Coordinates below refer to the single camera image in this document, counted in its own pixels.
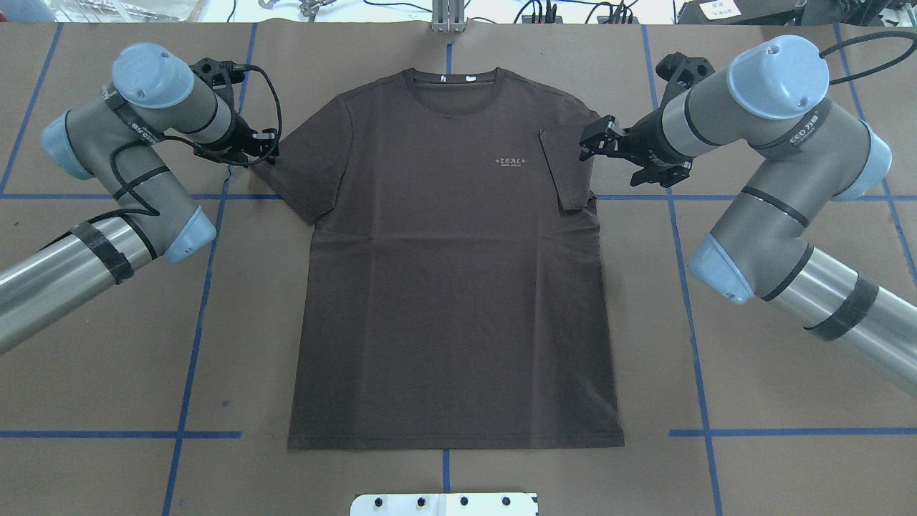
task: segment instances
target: folded sleeve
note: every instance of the folded sleeve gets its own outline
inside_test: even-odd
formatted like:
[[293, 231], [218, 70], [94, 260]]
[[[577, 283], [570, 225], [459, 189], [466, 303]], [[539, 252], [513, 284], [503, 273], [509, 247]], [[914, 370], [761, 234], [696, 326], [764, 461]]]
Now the folded sleeve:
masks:
[[541, 129], [539, 138], [547, 166], [565, 210], [584, 209], [591, 196], [592, 160], [580, 161], [580, 135], [599, 115], [575, 97], [565, 97], [557, 121]]
[[277, 164], [252, 167], [306, 222], [334, 209], [347, 170], [352, 123], [340, 96], [281, 141]]

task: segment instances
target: dark gray t-shirt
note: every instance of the dark gray t-shirt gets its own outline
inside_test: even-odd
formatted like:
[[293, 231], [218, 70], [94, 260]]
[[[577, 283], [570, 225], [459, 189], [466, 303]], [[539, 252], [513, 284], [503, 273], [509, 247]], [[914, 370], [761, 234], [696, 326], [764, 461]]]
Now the dark gray t-shirt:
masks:
[[337, 96], [256, 172], [315, 224], [290, 448], [624, 443], [580, 100], [496, 69]]

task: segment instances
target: neckline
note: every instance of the neckline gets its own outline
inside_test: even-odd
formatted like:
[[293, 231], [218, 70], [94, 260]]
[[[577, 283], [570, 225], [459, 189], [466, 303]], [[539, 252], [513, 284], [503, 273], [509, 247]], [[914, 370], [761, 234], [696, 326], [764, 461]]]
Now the neckline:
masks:
[[[470, 76], [474, 76], [476, 78], [473, 83], [467, 80], [467, 77]], [[501, 90], [503, 89], [503, 83], [505, 82], [506, 78], [506, 71], [503, 68], [498, 67], [494, 68], [490, 72], [485, 73], [426, 73], [420, 72], [415, 68], [409, 68], [402, 72], [402, 77], [404, 79], [404, 85], [407, 87], [408, 93], [411, 94], [411, 98], [413, 98], [417, 105], [419, 105], [421, 108], [440, 117], [461, 118], [468, 115], [473, 115], [475, 113], [480, 113], [481, 111], [493, 105], [494, 101], [496, 101], [497, 97], [500, 95]], [[417, 91], [418, 82], [429, 84], [482, 84], [493, 82], [493, 87], [487, 94], [487, 97], [484, 99], [484, 101], [476, 106], [461, 110], [444, 111], [427, 104], [427, 102]]]

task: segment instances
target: shirt logo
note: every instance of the shirt logo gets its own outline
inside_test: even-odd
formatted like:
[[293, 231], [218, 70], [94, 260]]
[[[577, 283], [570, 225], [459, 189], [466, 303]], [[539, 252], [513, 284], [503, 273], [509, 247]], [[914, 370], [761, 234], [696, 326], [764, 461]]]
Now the shirt logo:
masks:
[[525, 163], [525, 158], [497, 158], [493, 162], [500, 166], [520, 167]]

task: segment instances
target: light blue joint cap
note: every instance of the light blue joint cap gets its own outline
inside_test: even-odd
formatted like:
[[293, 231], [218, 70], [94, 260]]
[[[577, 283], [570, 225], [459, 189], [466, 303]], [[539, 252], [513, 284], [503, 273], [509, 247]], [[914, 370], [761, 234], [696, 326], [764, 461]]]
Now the light blue joint cap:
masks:
[[187, 256], [194, 254], [210, 241], [216, 238], [216, 228], [204, 214], [201, 207], [197, 207], [188, 223], [175, 237], [169, 249], [162, 255], [170, 264], [177, 264]]
[[194, 88], [194, 74], [181, 59], [155, 43], [136, 43], [112, 64], [112, 82], [128, 102], [164, 109], [182, 102]]
[[866, 158], [866, 166], [863, 167], [863, 171], [852, 185], [840, 194], [831, 197], [833, 201], [859, 199], [873, 186], [881, 183], [891, 168], [891, 149], [888, 143], [882, 141], [882, 138], [873, 132], [869, 124], [863, 122], [863, 125], [869, 131], [869, 157]]
[[67, 136], [67, 113], [60, 115], [41, 131], [41, 146], [60, 168], [77, 179], [91, 179], [80, 160], [76, 159], [70, 138]]
[[726, 73], [735, 102], [771, 120], [804, 115], [828, 93], [828, 63], [799, 36], [778, 36], [746, 50]]
[[736, 305], [744, 305], [755, 296], [733, 259], [710, 233], [703, 238], [688, 267], [698, 279]]

